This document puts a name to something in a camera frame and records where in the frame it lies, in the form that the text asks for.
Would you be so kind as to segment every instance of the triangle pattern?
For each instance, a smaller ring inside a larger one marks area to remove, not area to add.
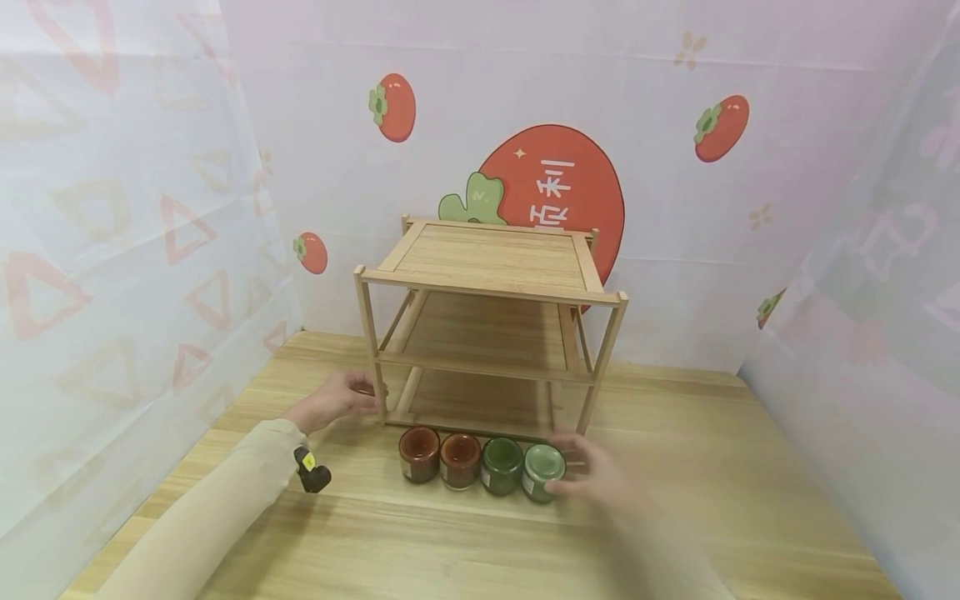
[[[97,23],[100,57],[95,59],[71,37],[43,6],[43,0],[27,0],[27,11],[43,33],[53,40],[84,80],[95,89],[116,96],[120,90],[120,62],[116,52],[116,33],[108,0],[85,0]]]
[[[116,360],[123,361],[123,392],[94,387],[94,377],[112,366]],[[107,404],[116,408],[134,408],[143,398],[136,374],[136,341],[120,338],[103,346],[83,361],[57,377],[57,385],[66,393],[89,402]]]
[[[81,202],[106,197],[113,224],[109,227],[92,223],[80,211]],[[83,229],[90,239],[107,242],[130,230],[130,204],[119,180],[78,183],[50,192],[54,206]]]
[[[187,76],[188,64],[187,60],[182,57],[171,57],[164,54],[154,55],[154,97],[160,108],[172,112],[194,112],[210,109],[209,99]],[[169,83],[173,77],[186,82],[194,93],[185,96],[171,95]]]
[[[123,520],[120,517],[126,518],[140,506],[140,502],[143,500],[141,497],[142,489],[143,478],[137,477],[120,492],[117,499],[104,510],[103,517],[87,534],[85,540],[87,546],[102,548],[110,540],[117,529],[123,525]]]
[[[260,169],[253,175],[253,213],[262,217],[274,209],[273,201],[269,203],[260,201],[260,190],[267,188],[267,172]]]
[[[4,266],[4,276],[7,280],[7,300],[13,335],[21,342],[31,340],[59,324],[92,300],[80,286],[67,278],[63,271],[31,252],[11,252]],[[73,302],[48,320],[37,321],[34,317],[28,276],[60,290]]]
[[[233,62],[229,58],[222,59],[218,57],[217,51],[213,49],[213,45],[210,43],[209,38],[205,36],[200,28],[195,24],[202,21],[208,24],[223,25],[223,17],[218,13],[187,15],[182,12],[178,12],[177,20],[184,29],[190,32],[190,34],[195,37],[198,42],[200,42],[201,48],[204,49],[204,54],[206,54],[206,57],[217,66],[217,70],[219,70],[220,74],[224,76],[224,78],[230,84],[230,87],[236,89],[238,82],[236,68],[234,67]]]
[[[177,245],[177,224],[174,222],[174,213],[179,214],[188,220],[194,227],[202,231],[205,240],[194,240],[182,248]],[[195,215],[192,210],[180,204],[166,194],[160,195],[160,217],[163,219],[164,241],[167,247],[167,262],[171,265],[180,264],[180,262],[195,252],[201,246],[206,245],[217,239],[217,234],[200,217]]]
[[[230,386],[229,383],[225,383],[217,388],[217,391],[200,405],[200,411],[197,413],[197,416],[205,423],[212,425],[214,421],[229,408],[235,397],[232,386]]]
[[[54,511],[60,511],[73,502],[90,485],[97,474],[104,470],[107,463],[104,457],[98,454],[67,477],[66,481],[61,482],[59,465],[75,463],[76,461],[72,458],[75,455],[76,453],[72,449],[65,448],[60,452],[40,454],[34,458],[34,470],[39,487],[46,493],[43,503]]]
[[[229,194],[233,189],[233,164],[230,161],[230,151],[226,148],[194,156],[193,168],[214,192]]]
[[[287,269],[287,265],[284,263],[283,260],[277,258],[276,254],[270,251],[269,246],[264,244],[259,248],[259,251],[260,251],[260,254],[267,259],[267,262],[269,262],[271,265],[274,266],[274,268],[278,273],[285,276],[290,274],[290,271]]]
[[[200,294],[214,283],[220,286],[219,309],[213,308],[200,299]],[[200,318],[209,323],[211,327],[218,331],[226,331],[230,325],[230,282],[227,276],[227,269],[221,269],[214,273],[210,279],[204,281],[187,294],[183,301],[197,311]]]
[[[25,86],[59,120],[21,117],[16,97]],[[0,142],[32,141],[60,137],[86,128],[86,122],[67,104],[43,86],[28,71],[10,59],[0,57]]]
[[[960,283],[946,290],[934,302],[925,302],[924,309],[934,319],[960,333]]]
[[[270,287],[259,275],[251,276],[247,280],[247,316],[252,317],[258,310],[267,305],[273,293]]]
[[[281,321],[267,334],[267,337],[263,338],[263,346],[269,350],[271,354],[276,354],[276,351],[287,341],[286,337],[287,322]]]
[[[187,356],[200,360],[200,363],[187,368]],[[197,377],[206,371],[211,362],[213,362],[213,357],[202,348],[181,343],[177,350],[177,362],[174,363],[174,393],[179,394],[189,387],[191,383],[197,380]]]

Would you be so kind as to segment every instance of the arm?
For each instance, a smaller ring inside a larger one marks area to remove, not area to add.
[[[306,435],[348,414],[376,412],[371,382],[339,373],[259,423],[226,460],[177,500],[100,588],[97,600],[195,598],[230,548],[286,489]]]
[[[572,460],[585,463],[589,474],[580,481],[549,482],[547,490],[582,497],[608,513],[650,598],[734,600],[695,539],[628,480],[605,450],[575,434],[555,436],[551,443]]]

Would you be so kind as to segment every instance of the wooden tabletop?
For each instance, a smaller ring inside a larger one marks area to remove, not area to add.
[[[359,338],[294,336],[62,598],[89,598],[151,524],[259,421],[276,418],[331,372],[366,365]],[[407,372],[386,369],[391,396]],[[463,401],[482,399],[481,375],[444,377],[464,378]],[[510,391],[501,387],[494,396]],[[436,480],[409,484],[396,452],[401,433],[370,418],[342,420],[314,436],[333,482],[313,495],[294,478],[201,597],[636,598],[620,585],[609,540],[587,507],[542,507],[522,493],[496,498],[480,487],[452,492]],[[899,598],[736,377],[613,365],[588,436],[621,456],[706,538],[737,598]]]

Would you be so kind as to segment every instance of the jar label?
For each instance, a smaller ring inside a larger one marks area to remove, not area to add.
[[[523,489],[526,490],[527,493],[534,492],[534,480],[527,475],[527,471],[523,471]]]

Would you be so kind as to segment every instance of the jar lid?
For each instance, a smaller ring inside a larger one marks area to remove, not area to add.
[[[429,427],[408,429],[400,437],[400,456],[408,463],[430,460],[440,450],[440,435]]]
[[[490,438],[483,446],[483,462],[498,472],[516,471],[523,464],[523,448],[510,438]]]
[[[472,467],[480,460],[480,442],[467,433],[454,433],[440,446],[440,456],[452,467]]]
[[[524,465],[528,475],[541,481],[560,479],[566,474],[566,460],[552,445],[534,444],[527,448]]]

